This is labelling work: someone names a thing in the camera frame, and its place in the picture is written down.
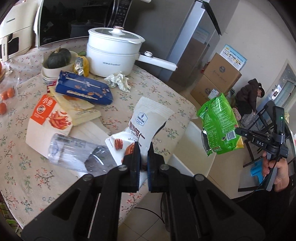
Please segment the right hand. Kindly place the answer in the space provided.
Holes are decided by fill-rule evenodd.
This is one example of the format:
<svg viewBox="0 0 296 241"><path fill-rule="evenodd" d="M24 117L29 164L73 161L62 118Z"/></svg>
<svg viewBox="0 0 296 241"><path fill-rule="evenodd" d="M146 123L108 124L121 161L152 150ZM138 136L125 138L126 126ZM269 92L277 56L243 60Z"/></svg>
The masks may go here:
<svg viewBox="0 0 296 241"><path fill-rule="evenodd" d="M280 159L278 162L267 160L267 152L264 151L263 154L263 162L262 162L262 176L265 177L269 174L269 168L272 168L275 164L277 168L276 178L274 180L274 191L281 192L287 188L290 178L288 175L288 164L285 158Z"/></svg>

